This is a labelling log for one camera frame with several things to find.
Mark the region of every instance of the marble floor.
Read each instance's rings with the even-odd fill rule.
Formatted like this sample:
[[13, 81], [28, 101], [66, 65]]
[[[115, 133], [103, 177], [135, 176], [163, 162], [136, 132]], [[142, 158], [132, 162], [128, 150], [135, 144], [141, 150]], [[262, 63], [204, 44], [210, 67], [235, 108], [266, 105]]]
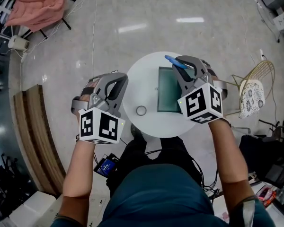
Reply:
[[[255, 0], [98, 0], [97, 5], [94, 68], [92, 36], [96, 0], [85, 0], [82, 8], [67, 18], [71, 31], [61, 24], [59, 30], [22, 63], [22, 90], [35, 84], [43, 85], [53, 140], [65, 169], [78, 133], [78, 124], [70, 112], [73, 97], [93, 74], [113, 70], [127, 72], [138, 59], [152, 52], [171, 51], [202, 58], [211, 64], [220, 79], [231, 80], [231, 74], [246, 75], [254, 67], [251, 56], [258, 63], [262, 49], [275, 65], [276, 118], [284, 119], [284, 40], [276, 42], [261, 21]], [[42, 40], [42, 35], [35, 33], [29, 40], [32, 48]], [[227, 107], [237, 103], [232, 96], [227, 100], [224, 102]], [[250, 127], [253, 133], [268, 132], [268, 127], [257, 120], [275, 122], [274, 112], [275, 104], [270, 96], [258, 114], [245, 119], [232, 115], [228, 119], [233, 125]], [[121, 113], [127, 120], [123, 108]], [[132, 139], [129, 127], [127, 123], [122, 134], [125, 142]], [[208, 126], [196, 125], [180, 137], [200, 164], [205, 183], [212, 183], [216, 161]], [[160, 148], [159, 139], [145, 138], [147, 149]], [[97, 146], [96, 155], [101, 158], [113, 152], [121, 156], [124, 148], [122, 142]], [[98, 174], [94, 174], [93, 193], [108, 194], [105, 178]]]

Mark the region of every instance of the pink cloth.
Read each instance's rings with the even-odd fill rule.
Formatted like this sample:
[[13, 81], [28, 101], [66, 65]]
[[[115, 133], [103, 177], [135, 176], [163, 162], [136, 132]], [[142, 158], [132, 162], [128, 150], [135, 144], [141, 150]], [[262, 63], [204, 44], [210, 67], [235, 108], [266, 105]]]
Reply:
[[65, 0], [16, 0], [5, 26], [23, 25], [38, 31], [63, 17]]

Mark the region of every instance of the round white table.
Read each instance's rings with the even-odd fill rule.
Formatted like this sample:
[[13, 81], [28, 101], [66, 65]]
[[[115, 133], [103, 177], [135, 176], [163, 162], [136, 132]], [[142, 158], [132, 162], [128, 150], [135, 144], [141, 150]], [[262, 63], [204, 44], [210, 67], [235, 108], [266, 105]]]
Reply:
[[[184, 119], [180, 113], [158, 112], [159, 67], [171, 67], [165, 55], [180, 56], [173, 52], [155, 52], [139, 59], [128, 71], [128, 85], [123, 107], [129, 120], [142, 132], [158, 137], [171, 138], [190, 130], [195, 123]], [[139, 116], [138, 106], [147, 112]]]

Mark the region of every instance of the black device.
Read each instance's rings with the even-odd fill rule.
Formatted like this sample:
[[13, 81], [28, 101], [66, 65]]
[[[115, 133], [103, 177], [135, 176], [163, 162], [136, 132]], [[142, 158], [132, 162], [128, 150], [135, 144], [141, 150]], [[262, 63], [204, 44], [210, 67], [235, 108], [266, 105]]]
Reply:
[[94, 168], [94, 172], [108, 178], [108, 176], [116, 170], [116, 164], [119, 159], [111, 153], [109, 156], [104, 155], [100, 162], [98, 162], [97, 158], [95, 158], [95, 160], [97, 165]]

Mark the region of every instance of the person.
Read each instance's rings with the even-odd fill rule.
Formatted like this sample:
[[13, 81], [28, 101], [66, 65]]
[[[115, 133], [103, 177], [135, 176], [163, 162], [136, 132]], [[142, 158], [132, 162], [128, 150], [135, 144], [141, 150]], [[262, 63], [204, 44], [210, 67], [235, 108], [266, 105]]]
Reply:
[[[88, 101], [89, 95], [81, 100]], [[248, 182], [248, 169], [230, 125], [210, 122], [230, 226], [274, 226]], [[162, 151], [151, 160], [146, 141], [131, 126], [134, 139], [126, 146], [117, 170], [108, 177], [111, 199], [99, 227], [228, 226], [214, 216], [201, 188], [202, 177], [179, 137], [160, 139]], [[52, 227], [87, 226], [95, 144], [78, 141], [63, 184], [63, 201]]]

